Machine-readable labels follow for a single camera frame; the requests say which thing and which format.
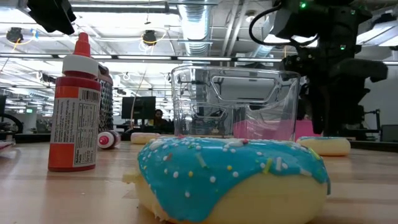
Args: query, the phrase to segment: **blue frosting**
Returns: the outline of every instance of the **blue frosting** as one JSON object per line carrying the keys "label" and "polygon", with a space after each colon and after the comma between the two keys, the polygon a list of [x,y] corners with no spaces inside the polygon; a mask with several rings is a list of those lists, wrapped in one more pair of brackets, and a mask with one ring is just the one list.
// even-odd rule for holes
{"label": "blue frosting", "polygon": [[160,138],[138,155],[141,174],[165,212],[178,221],[202,222],[236,184],[263,172],[308,175],[330,181],[322,159],[294,142]]}
{"label": "blue frosting", "polygon": [[304,137],[299,137],[298,140],[307,140],[307,139],[329,140],[329,139],[345,139],[345,138],[343,138],[343,137],[304,136]]}

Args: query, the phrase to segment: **person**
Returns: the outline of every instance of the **person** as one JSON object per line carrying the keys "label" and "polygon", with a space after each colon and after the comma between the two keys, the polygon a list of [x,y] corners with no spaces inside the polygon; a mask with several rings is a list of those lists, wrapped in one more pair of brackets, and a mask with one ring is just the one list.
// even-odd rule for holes
{"label": "person", "polygon": [[154,120],[154,126],[162,126],[167,124],[167,121],[162,118],[163,117],[163,111],[160,109],[155,110],[155,120]]}

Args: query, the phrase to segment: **green light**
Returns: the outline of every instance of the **green light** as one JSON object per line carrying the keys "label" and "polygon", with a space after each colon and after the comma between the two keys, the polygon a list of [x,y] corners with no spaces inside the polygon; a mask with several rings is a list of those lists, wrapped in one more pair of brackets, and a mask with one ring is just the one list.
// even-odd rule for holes
{"label": "green light", "polygon": [[300,8],[304,9],[307,6],[307,3],[305,2],[300,2]]}

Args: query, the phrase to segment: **nutrition label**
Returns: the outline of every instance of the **nutrition label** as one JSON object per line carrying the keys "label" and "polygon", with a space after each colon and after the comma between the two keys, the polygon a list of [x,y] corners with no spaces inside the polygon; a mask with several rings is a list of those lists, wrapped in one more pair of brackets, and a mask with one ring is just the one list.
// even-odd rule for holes
{"label": "nutrition label", "polygon": [[55,99],[51,143],[73,144],[73,166],[89,166],[96,159],[100,92],[78,88],[76,96]]}

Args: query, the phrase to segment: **wooden table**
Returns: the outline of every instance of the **wooden table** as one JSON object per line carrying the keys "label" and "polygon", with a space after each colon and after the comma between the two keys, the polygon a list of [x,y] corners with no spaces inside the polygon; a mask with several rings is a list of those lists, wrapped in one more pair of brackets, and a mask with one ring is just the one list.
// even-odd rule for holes
{"label": "wooden table", "polygon": [[[121,182],[142,146],[98,152],[94,170],[47,172],[48,143],[0,154],[1,224],[154,224],[134,184]],[[398,223],[398,154],[353,150],[326,158],[332,195],[312,223]]]}

